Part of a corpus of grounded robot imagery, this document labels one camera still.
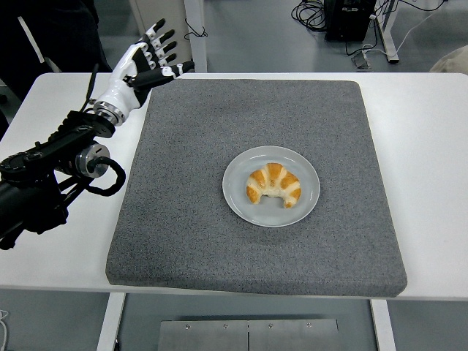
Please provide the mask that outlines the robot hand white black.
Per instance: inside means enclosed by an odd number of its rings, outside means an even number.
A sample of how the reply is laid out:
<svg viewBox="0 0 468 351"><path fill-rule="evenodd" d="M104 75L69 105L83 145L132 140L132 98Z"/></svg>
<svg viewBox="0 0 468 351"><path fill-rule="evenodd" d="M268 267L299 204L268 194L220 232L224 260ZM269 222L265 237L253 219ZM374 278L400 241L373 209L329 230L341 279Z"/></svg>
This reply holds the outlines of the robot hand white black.
<svg viewBox="0 0 468 351"><path fill-rule="evenodd" d="M125 119L144 104L151 89L195 68L193 61L171 64L177 42L172 40L175 31L164 31L164 25L163 18L129 46L111 73L107 90L94 103L94 111Z"/></svg>

